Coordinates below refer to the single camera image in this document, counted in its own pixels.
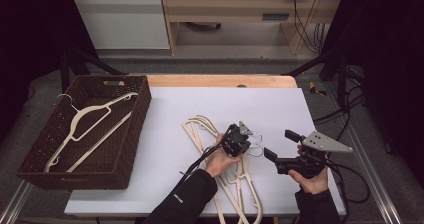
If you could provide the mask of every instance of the clothes hanger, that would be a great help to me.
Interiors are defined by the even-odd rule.
[[[102,138],[100,138],[99,141],[97,141],[84,155],[78,159],[77,162],[75,162],[74,165],[72,165],[71,168],[69,168],[66,172],[73,172],[85,159],[87,159],[88,156],[93,153],[97,147],[99,147],[112,133],[118,129],[126,120],[128,120],[131,116],[131,112],[129,112],[124,118],[122,118],[118,123],[115,124]]]
[[[89,106],[89,107],[86,107],[86,108],[84,108],[82,110],[78,110],[77,108],[75,108],[72,105],[72,98],[69,95],[67,95],[67,94],[61,94],[61,95],[59,95],[59,96],[67,96],[67,97],[71,98],[71,107],[74,108],[77,111],[77,114],[72,118],[71,128],[70,128],[70,131],[69,131],[68,136],[62,142],[62,144],[59,146],[59,148],[56,150],[56,152],[50,157],[49,161],[47,162],[47,164],[46,164],[46,166],[44,168],[44,171],[45,172],[49,172],[50,171],[50,168],[52,166],[56,165],[59,162],[59,154],[62,152],[63,148],[65,148],[65,146],[69,143],[70,140],[72,140],[72,141],[79,141],[79,140],[81,140],[94,127],[96,127],[101,121],[103,121],[103,119],[105,119],[112,112],[112,109],[110,109],[110,106],[112,104],[115,104],[116,102],[122,101],[122,100],[129,100],[129,99],[131,99],[131,97],[137,96],[137,95],[138,95],[138,93],[136,93],[136,92],[129,92],[129,93],[127,93],[125,95],[122,95],[122,96],[120,96],[120,97],[118,97],[118,98],[116,98],[116,99],[114,99],[114,100],[112,100],[112,101],[110,101],[110,102],[108,102],[106,104],[96,105],[96,106]],[[106,114],[104,114],[97,122],[95,122],[80,137],[76,138],[76,137],[73,136],[74,135],[74,132],[76,130],[77,124],[78,124],[78,122],[81,120],[81,118],[83,116],[85,116],[87,113],[90,113],[90,112],[93,112],[93,111],[96,111],[96,110],[100,110],[100,109],[103,109],[103,108],[106,108],[107,109],[107,113]]]
[[[184,130],[187,132],[189,137],[195,143],[200,154],[202,154],[203,153],[203,146],[200,142],[200,137],[199,137],[199,134],[198,134],[198,131],[197,131],[195,124],[197,124],[199,126],[199,128],[201,128],[201,129],[208,130],[214,136],[217,136],[219,132],[208,118],[201,116],[201,115],[196,115],[194,117],[191,117],[183,123]],[[262,220],[262,213],[263,213],[262,204],[260,202],[257,191],[253,186],[252,179],[251,179],[249,173],[247,172],[247,168],[248,168],[247,158],[246,158],[246,156],[243,156],[242,161],[237,163],[237,170],[235,170],[235,179],[231,180],[228,176],[228,173],[227,173],[228,182],[236,185],[238,201],[235,200],[232,192],[228,188],[228,186],[225,183],[225,181],[223,180],[223,178],[221,176],[219,176],[219,177],[217,177],[217,180],[220,183],[221,187],[223,188],[224,192],[227,194],[228,198],[230,199],[230,202],[233,204],[236,212],[238,213],[238,215],[240,217],[238,223],[239,224],[242,224],[242,223],[248,224],[249,222],[247,221],[247,218],[246,218],[246,216],[244,215],[244,212],[243,212],[243,199],[242,199],[242,193],[241,193],[241,179],[246,178],[248,185],[251,189],[251,192],[253,194],[253,198],[254,198],[253,205],[258,209],[258,215],[256,217],[254,224],[259,224]],[[225,223],[225,220],[223,218],[223,214],[220,214],[220,212],[219,212],[220,209],[221,209],[221,207],[219,205],[219,208],[217,207],[217,210],[218,210],[218,216],[220,218],[220,223]]]
[[[200,139],[197,139],[196,138],[196,136],[198,137],[199,135],[198,134],[195,134],[195,133],[191,133],[190,130],[189,130],[189,128],[188,128],[188,124],[190,124],[190,121],[184,122],[183,123],[183,128],[186,130],[186,132],[188,133],[188,135],[192,138],[192,140],[195,143],[196,147],[198,148],[200,154],[202,154],[203,153],[203,146],[200,143]],[[205,126],[213,127],[212,123],[205,123]],[[216,129],[214,129],[214,128],[207,128],[207,130],[213,130],[213,132],[211,132],[211,133],[214,136],[217,136],[218,135],[218,131],[216,131]],[[227,184],[225,183],[225,181],[223,180],[223,178],[221,176],[218,176],[216,179],[218,180],[218,182],[221,185],[222,189],[224,190],[225,194],[230,199],[230,202],[233,204],[233,207],[236,210],[237,214],[239,215],[240,219],[243,221],[243,223],[248,224],[249,222],[248,222],[246,216],[244,215],[243,210],[238,205],[237,200],[234,198],[231,190],[229,189],[229,187],[227,186]],[[215,202],[215,206],[217,208],[217,213],[218,213],[218,217],[219,217],[220,223],[221,224],[225,224],[224,215],[222,213],[222,208],[221,208],[221,205],[219,204],[219,201],[218,202]]]

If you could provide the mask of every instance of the white tabletop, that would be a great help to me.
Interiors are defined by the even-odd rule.
[[[199,157],[182,123],[194,115],[208,117],[220,132],[243,121],[263,136],[261,145],[279,157],[296,157],[297,144],[284,137],[290,129],[301,135],[315,130],[302,90],[299,88],[206,88],[151,87],[147,113],[126,190],[75,190],[65,213],[77,216],[142,216],[150,213],[173,189],[184,172]],[[201,132],[204,147],[214,143]],[[298,213],[294,193],[299,185],[290,176],[278,175],[274,163],[264,156],[248,156],[249,173],[263,205],[264,215]],[[345,214],[334,178],[329,188],[339,214]],[[252,194],[243,183],[246,214],[256,215]],[[236,214],[219,187],[217,196],[226,214]],[[211,201],[203,214],[214,214]]]

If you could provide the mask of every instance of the metal frame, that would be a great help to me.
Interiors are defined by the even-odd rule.
[[[324,82],[325,89],[333,102],[335,109],[339,109],[338,101],[336,98],[336,91],[334,90],[334,86]],[[342,121],[342,125],[344,125],[347,121],[345,116],[340,117]],[[390,224],[400,224],[402,220],[393,205],[392,200],[383,185],[377,171],[374,168],[374,165],[371,163],[370,158],[368,157],[365,149],[361,141],[359,140],[358,135],[356,134],[353,126],[348,123],[347,124],[347,134],[352,144],[353,153],[355,154],[356,160],[358,161],[359,167],[361,168],[364,178],[367,180],[368,185],[370,186],[370,190],[374,196],[375,202],[377,203],[378,208],[380,209],[381,215],[383,216],[386,223]]]
[[[343,44],[344,38],[346,38],[346,33],[355,24],[354,21],[356,21],[358,19],[358,16],[361,14],[363,8],[366,6],[368,1],[369,0],[367,0],[367,2],[364,4],[364,6],[359,9],[358,13],[355,15],[355,18],[353,18],[352,22],[350,22],[349,25],[347,25],[347,27],[344,29],[344,32],[342,33],[341,37],[337,40],[335,45],[333,45],[335,47],[333,47],[332,49],[330,49],[326,53],[321,54],[320,56],[313,59],[312,61],[306,63],[302,67],[288,73],[288,75],[297,76],[297,75],[301,74],[302,72],[310,69],[311,67],[313,67],[313,66],[315,66],[319,63],[325,62],[328,58],[333,57],[333,55],[339,55],[340,56],[340,51],[342,50],[343,45],[338,45],[338,44]],[[76,52],[77,52],[78,56],[80,56],[80,57],[83,56],[84,59],[89,59],[90,61],[93,61],[94,63],[99,65],[104,70],[107,70],[107,71],[110,71],[110,72],[116,71],[113,68],[109,69],[110,67],[103,64],[100,60],[97,60],[97,58],[93,58],[93,57],[90,57],[90,56],[87,57],[81,50],[77,50]],[[67,55],[65,53],[62,57],[62,63],[61,63],[62,78],[69,78],[69,73],[67,71],[68,64],[66,62],[66,59],[67,59]],[[320,74],[320,77],[321,78],[324,77],[323,79],[328,78],[329,75],[334,73],[335,67],[332,66],[331,68],[332,68],[332,70],[330,70],[330,71],[327,70],[327,73],[325,73],[326,70],[323,70]],[[67,79],[67,80],[62,81],[62,84],[69,85],[69,80]],[[337,107],[338,101],[336,101],[336,99],[334,98],[333,89],[329,88],[328,90],[330,90],[330,95],[332,97],[334,105]],[[364,149],[362,148],[362,145],[361,145],[353,127],[350,124],[348,124],[348,133],[349,133],[349,138],[351,139],[352,145],[353,145],[354,150],[355,150],[354,153],[355,153],[355,155],[358,159],[358,162],[360,164],[361,169],[365,173],[365,178],[367,179],[367,181],[370,184],[372,193],[373,193],[373,195],[376,199],[377,205],[380,208],[380,211],[382,213],[384,220],[386,221],[386,223],[392,223],[392,224],[401,223],[401,220],[400,220],[400,217],[399,217],[399,215],[396,211],[396,208],[393,206],[393,203],[391,202],[390,197],[388,196],[387,191],[384,188],[384,185],[382,184],[378,174],[376,173],[373,165],[371,164],[371,162],[370,162],[369,158],[367,157]],[[20,212],[23,204],[25,203],[31,189],[32,189],[31,184],[29,184],[26,181],[21,182],[20,186],[18,187],[18,189],[17,189],[15,195],[13,196],[12,200],[10,201],[9,205],[2,212],[2,215],[0,216],[0,223],[1,224],[14,223],[14,221],[17,218],[17,216],[19,215],[19,212]]]

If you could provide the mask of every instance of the brown woven basket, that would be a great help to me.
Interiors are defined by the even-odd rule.
[[[111,112],[79,141],[69,141],[59,161],[44,168],[70,133],[70,124],[78,110],[103,105],[129,92],[138,96],[111,105]],[[131,177],[139,136],[152,99],[146,76],[78,76],[60,99],[49,120],[17,171],[17,176],[43,189],[126,189]],[[66,172],[116,123],[131,112],[130,118],[116,129],[73,172]],[[103,108],[84,115],[74,137],[81,136],[107,113]]]

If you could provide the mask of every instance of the wire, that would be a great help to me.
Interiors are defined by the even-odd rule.
[[[362,199],[362,200],[352,200],[352,199],[347,199],[349,202],[352,202],[352,203],[355,203],[355,204],[362,204],[362,203],[365,203],[366,201],[368,201],[369,199],[370,199],[370,197],[371,197],[371,189],[370,189],[370,187],[369,187],[369,185],[368,185],[368,183],[367,183],[367,181],[365,180],[365,178],[359,173],[359,172],[357,172],[357,171],[355,171],[355,170],[353,170],[352,168],[350,168],[350,167],[347,167],[347,166],[345,166],[345,165],[341,165],[341,164],[336,164],[336,163],[334,163],[334,162],[332,162],[333,164],[332,165],[334,165],[334,166],[336,166],[336,167],[341,167],[341,168],[344,168],[344,169],[346,169],[346,170],[349,170],[349,171],[351,171],[352,173],[354,173],[355,175],[357,175],[359,178],[361,178],[361,180],[362,180],[362,182],[365,184],[365,187],[366,187],[366,189],[367,189],[367,192],[366,192],[366,194],[365,194],[365,197]]]
[[[350,109],[353,109],[355,106],[357,106],[357,105],[359,105],[359,104],[361,104],[361,103],[363,103],[364,101],[363,100],[360,100],[360,101],[358,101],[358,102],[356,102],[356,103],[354,103],[354,104],[352,104],[351,106],[350,106]],[[317,126],[317,125],[321,125],[321,124],[325,124],[325,123],[327,123],[327,122],[329,122],[329,121],[331,121],[331,120],[334,120],[334,119],[336,119],[336,118],[339,118],[339,117],[342,117],[342,116],[344,116],[346,113],[342,113],[342,114],[340,114],[340,115],[338,115],[338,116],[336,116],[336,115],[333,115],[333,116],[331,116],[331,117],[328,117],[327,119],[324,119],[324,120],[320,120],[320,121],[316,121],[316,122],[314,122],[314,124]]]
[[[203,160],[205,160],[208,156],[212,154],[212,152],[216,151],[218,148],[222,147],[222,144],[218,144],[215,146],[212,146],[210,148],[207,148],[203,154],[200,156],[199,159],[197,159],[188,169],[185,173],[183,173],[183,177],[181,180],[177,183],[177,185],[174,187],[174,189],[171,191],[170,194],[175,193],[175,191],[183,184],[183,182],[187,179],[188,176],[190,176],[195,168],[197,168],[200,163],[202,163]]]
[[[312,50],[312,49],[309,47],[309,45],[312,45],[312,43],[311,43],[311,40],[309,39],[309,36],[308,36],[308,33],[306,32],[305,27],[303,26],[302,20],[300,20],[300,17],[299,17],[299,15],[298,15],[298,13],[297,13],[297,4],[296,4],[296,0],[293,0],[293,3],[294,3],[294,27],[296,28],[297,33],[299,33],[300,38],[302,39],[303,43],[305,43],[306,48],[308,48],[308,50],[309,50],[309,51],[311,51],[311,52],[315,52],[315,53],[316,53],[316,52],[318,52],[318,50],[316,50],[316,49],[315,49],[315,50]],[[307,39],[307,40],[308,40],[308,42],[309,42],[309,45],[308,45],[308,42],[306,42],[305,38],[303,37],[303,34],[299,31],[299,28],[297,28],[296,19],[298,19],[298,20],[299,20],[300,25],[302,26],[302,29],[303,29],[303,33],[305,34],[306,39]]]

